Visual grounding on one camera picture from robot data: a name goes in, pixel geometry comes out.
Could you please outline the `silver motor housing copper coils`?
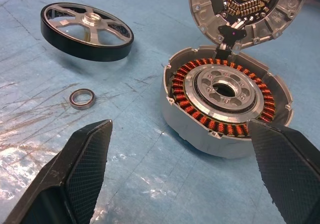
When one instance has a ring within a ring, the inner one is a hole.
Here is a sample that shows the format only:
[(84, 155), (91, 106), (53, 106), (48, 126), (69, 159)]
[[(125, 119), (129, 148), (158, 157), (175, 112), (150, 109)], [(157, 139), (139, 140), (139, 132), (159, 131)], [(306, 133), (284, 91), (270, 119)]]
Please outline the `silver motor housing copper coils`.
[(287, 126), (293, 117), (292, 95), (279, 76), (244, 53), (217, 57), (214, 46), (172, 56), (161, 93), (163, 117), (182, 139), (228, 159), (254, 152), (249, 120)]

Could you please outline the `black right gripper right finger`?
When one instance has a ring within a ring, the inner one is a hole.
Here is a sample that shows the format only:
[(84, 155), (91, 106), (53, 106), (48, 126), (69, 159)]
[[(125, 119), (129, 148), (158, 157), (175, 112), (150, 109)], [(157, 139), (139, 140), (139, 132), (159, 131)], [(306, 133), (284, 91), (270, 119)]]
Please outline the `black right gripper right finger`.
[(286, 224), (320, 224), (320, 150), (301, 132), (251, 119), (262, 181)]

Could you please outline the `black rotor ring silver spokes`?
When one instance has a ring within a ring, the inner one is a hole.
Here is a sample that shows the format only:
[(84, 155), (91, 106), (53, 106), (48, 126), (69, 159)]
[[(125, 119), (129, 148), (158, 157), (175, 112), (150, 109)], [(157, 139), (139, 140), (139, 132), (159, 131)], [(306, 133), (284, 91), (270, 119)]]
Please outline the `black rotor ring silver spokes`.
[[(56, 2), (44, 6), (40, 12), (40, 30), (44, 39), (55, 48), (71, 56), (98, 62), (124, 59), (134, 42), (132, 29), (118, 17), (101, 9), (72, 2)], [(84, 39), (60, 30), (79, 25)], [(121, 45), (103, 44), (99, 31), (106, 31), (124, 41)]]

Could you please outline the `round silver tape roll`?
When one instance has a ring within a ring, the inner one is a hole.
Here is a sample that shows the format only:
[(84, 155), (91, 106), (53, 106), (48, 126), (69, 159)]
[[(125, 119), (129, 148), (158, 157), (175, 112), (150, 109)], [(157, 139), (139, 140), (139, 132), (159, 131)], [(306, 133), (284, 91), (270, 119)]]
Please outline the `round silver tape roll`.
[(277, 39), (305, 0), (189, 0), (200, 31), (220, 49), (239, 51)]

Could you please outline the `blue plastic table cover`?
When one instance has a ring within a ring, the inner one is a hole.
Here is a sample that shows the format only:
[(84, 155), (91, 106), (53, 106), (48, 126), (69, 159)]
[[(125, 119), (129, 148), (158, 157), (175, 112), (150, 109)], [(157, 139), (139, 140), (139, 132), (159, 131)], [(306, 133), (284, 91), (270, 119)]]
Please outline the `blue plastic table cover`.
[[(91, 62), (44, 40), (41, 9), (76, 2), (134, 32), (129, 56)], [(112, 119), (93, 224), (285, 224), (254, 156), (213, 157), (165, 122), (169, 58), (209, 44), (188, 0), (0, 0), (0, 223), (39, 170), (81, 127)]]

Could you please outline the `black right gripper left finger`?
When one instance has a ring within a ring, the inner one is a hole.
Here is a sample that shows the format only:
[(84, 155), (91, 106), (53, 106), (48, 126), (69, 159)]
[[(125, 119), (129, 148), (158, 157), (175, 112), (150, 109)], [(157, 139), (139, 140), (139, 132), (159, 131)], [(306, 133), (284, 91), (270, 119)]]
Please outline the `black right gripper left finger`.
[(44, 165), (3, 224), (90, 224), (104, 181), (111, 119), (75, 131)]

